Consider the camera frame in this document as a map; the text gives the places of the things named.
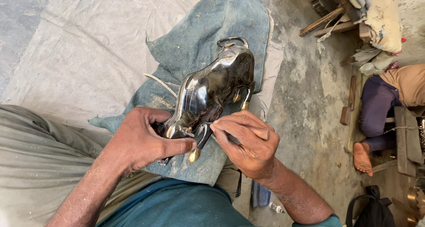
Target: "hairy forearm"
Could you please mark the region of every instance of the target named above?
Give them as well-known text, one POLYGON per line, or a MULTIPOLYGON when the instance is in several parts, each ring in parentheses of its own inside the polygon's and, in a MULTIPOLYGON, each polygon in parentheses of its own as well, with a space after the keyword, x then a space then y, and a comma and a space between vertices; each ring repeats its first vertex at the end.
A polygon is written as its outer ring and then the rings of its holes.
POLYGON ((94 226, 123 174, 110 163, 99 156, 46 226, 94 226))
POLYGON ((270 177, 257 181, 279 198, 287 213, 298 224, 316 224, 334 213, 313 188, 276 158, 270 177))

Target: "hand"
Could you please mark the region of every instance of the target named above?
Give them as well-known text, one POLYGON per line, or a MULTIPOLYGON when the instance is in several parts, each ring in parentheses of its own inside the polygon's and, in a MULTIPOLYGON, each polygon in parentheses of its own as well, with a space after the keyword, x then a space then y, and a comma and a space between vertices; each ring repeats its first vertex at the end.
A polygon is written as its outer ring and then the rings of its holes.
POLYGON ((171 114, 164 110, 135 107, 126 116, 112 139, 98 157, 116 164, 123 175, 137 171, 155 160, 184 154, 196 148, 193 138, 166 139, 157 135, 151 125, 165 122, 171 114))
POLYGON ((223 116, 210 127, 229 159, 247 177, 259 180, 270 178, 273 175, 274 154, 280 140, 273 127, 247 110, 223 116), (242 125, 268 128, 270 138, 263 140, 242 125), (234 143, 226 132, 237 138, 241 144, 234 143))

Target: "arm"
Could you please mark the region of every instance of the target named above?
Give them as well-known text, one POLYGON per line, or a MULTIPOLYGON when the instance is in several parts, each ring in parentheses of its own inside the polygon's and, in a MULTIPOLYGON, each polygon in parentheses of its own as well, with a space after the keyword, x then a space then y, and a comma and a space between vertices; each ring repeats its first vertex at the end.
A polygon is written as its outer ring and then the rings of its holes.
POLYGON ((316 224, 334 213, 329 204, 313 188, 274 156, 280 138, 273 127, 249 111, 221 117, 210 127, 231 161, 247 177, 273 191, 295 222, 316 224), (242 125, 270 129, 269 140, 258 138, 242 125), (237 145, 230 140, 226 132, 237 138, 241 144, 237 145))
POLYGON ((151 125, 170 117, 167 111, 151 108, 136 107, 130 111, 46 226, 94 226, 103 206, 124 176, 155 160, 196 148, 192 138, 165 139, 155 133, 151 125))

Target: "brown shirt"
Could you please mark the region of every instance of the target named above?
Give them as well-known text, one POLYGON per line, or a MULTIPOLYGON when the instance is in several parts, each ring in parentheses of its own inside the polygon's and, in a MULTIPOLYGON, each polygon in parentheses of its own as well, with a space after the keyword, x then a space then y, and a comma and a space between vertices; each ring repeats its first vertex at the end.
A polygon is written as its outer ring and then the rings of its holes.
POLYGON ((392 69, 379 75, 399 91, 400 102, 403 105, 407 107, 425 105, 425 64, 392 69))

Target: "black backpack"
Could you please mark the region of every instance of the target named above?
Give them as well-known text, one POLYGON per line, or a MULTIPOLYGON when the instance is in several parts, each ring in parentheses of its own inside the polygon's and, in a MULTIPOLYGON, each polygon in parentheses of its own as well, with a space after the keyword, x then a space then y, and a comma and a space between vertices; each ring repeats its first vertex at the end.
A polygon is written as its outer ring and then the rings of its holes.
POLYGON ((396 227, 394 217, 391 214, 389 205, 392 204, 388 198, 380 198, 379 187, 371 185, 366 187, 367 195, 356 197, 350 202, 347 210, 346 225, 353 227, 353 207, 356 200, 360 198, 369 198, 369 203, 360 213, 354 227, 396 227))

